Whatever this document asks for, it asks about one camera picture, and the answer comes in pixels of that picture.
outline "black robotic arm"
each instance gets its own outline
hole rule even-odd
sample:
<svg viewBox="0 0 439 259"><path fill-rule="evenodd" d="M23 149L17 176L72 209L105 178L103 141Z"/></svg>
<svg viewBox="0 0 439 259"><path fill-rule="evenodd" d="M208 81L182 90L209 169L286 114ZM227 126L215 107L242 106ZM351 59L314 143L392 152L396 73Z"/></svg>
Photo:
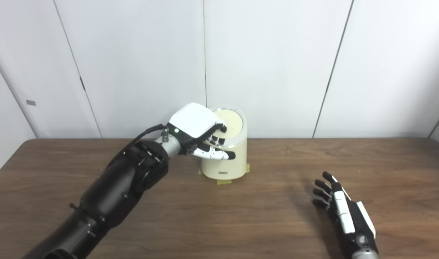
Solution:
<svg viewBox="0 0 439 259"><path fill-rule="evenodd" d="M168 172L171 157L194 154L212 159L234 159L230 151L201 150L224 121L202 105L191 103L175 113L167 125L149 128L125 146L102 175L85 191L71 216L23 259L84 259L137 205L143 193ZM141 140L163 130L155 141Z"/></svg>

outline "robotic forearm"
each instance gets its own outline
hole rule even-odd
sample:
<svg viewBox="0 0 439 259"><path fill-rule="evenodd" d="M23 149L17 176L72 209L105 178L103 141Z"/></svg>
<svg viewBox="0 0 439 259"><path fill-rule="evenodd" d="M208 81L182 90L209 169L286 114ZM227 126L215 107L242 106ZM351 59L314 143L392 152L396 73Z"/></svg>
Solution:
<svg viewBox="0 0 439 259"><path fill-rule="evenodd" d="M328 212L336 231L341 250L346 258L379 259L376 230L361 201L354 202L333 175L323 172L325 182L315 180L313 193L323 200L313 204Z"/></svg>
<svg viewBox="0 0 439 259"><path fill-rule="evenodd" d="M102 175L85 191L67 220L26 254L23 259L84 259L111 228L137 205L143 193L168 172L171 157L194 154L212 159L233 159L234 153L198 149L224 122L207 108L189 104L175 113L166 126L157 125L125 146ZM140 138L163 130L155 141Z"/></svg>

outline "robotic finger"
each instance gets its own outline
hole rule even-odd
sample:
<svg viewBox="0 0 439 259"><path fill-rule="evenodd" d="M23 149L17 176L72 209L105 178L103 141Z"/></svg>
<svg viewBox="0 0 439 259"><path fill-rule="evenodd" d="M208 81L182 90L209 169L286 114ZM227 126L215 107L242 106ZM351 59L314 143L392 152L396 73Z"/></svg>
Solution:
<svg viewBox="0 0 439 259"><path fill-rule="evenodd" d="M217 147L205 143L201 143L197 149L193 151L193 155L200 158L218 160L232 160L236 157L236 154L232 151L218 149Z"/></svg>

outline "white robotic hand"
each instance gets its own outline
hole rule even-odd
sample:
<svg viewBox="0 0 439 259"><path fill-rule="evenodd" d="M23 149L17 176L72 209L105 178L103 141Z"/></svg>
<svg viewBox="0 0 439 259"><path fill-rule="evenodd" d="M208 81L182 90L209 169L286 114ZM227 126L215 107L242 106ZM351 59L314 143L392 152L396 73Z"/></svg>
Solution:
<svg viewBox="0 0 439 259"><path fill-rule="evenodd" d="M214 145L221 142L221 139L213 136L216 130L226 132L227 126L224 120L218 118L205 106L190 103L171 117L162 136L155 141L164 147L170 157L176 154L193 154L207 159L234 159L236 157L234 152L224 151L205 143L208 141Z"/></svg>
<svg viewBox="0 0 439 259"><path fill-rule="evenodd" d="M336 178L323 172L323 178L331 184L315 180L313 193L323 200L314 199L313 204L328 212L333 221L341 250L346 258L378 259L376 230L361 201L354 202Z"/></svg>

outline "panel seam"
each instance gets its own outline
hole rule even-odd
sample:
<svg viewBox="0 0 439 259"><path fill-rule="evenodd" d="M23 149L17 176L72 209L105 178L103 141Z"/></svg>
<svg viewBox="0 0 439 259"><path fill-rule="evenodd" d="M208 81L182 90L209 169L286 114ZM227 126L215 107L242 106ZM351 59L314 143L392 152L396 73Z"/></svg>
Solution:
<svg viewBox="0 0 439 259"><path fill-rule="evenodd" d="M346 33L346 28L348 27L349 17L351 16L351 11L352 11L352 6L354 5L354 1L355 0L352 0L352 2L351 2L351 6L349 7L348 16L346 18L346 23L344 23L344 29L342 30L341 39L340 39L339 45L338 45L338 50L336 51L336 56L335 56L335 60L333 62L333 67L331 68L330 77L328 78L327 87L325 89L325 94L323 95L322 104L320 105L320 110L318 112L318 117L317 117L317 121L315 123L315 127L314 127L314 132L312 134L312 138L315 137L315 133L317 131L318 122L320 120L320 115L322 114L323 105L325 104L325 99L327 97L328 88L330 87L330 83L331 83L331 77L333 76L333 71L335 70L336 61L338 60L338 55L339 55L339 51L341 49L342 40L344 39L344 34Z"/></svg>
<svg viewBox="0 0 439 259"><path fill-rule="evenodd" d="M91 114L93 115L94 123L96 123L96 128L98 128L99 137L103 138L103 136L101 134L101 129L99 128L98 120L96 119L96 115L94 115L93 106L91 106L91 101L90 101L90 98L88 97L88 92L85 89L85 84L83 83L83 79L81 77L80 70L78 69L77 60L74 56L74 51L72 51L71 42L69 41L69 37L67 36L66 28L64 27L64 23L63 23L63 19L61 18L61 14L59 13L58 5L56 5L56 0L53 0L53 3L54 3L54 8L56 9L56 13L58 14L59 21L61 23L61 27L63 28L64 36L66 37L67 45L69 46L69 51L71 51L72 59L74 59L74 64L75 64L76 69L77 69L77 73L78 73L78 76L80 79L81 86L83 87L83 91L85 92L86 100L88 100L88 105L90 106L90 110L91 110Z"/></svg>

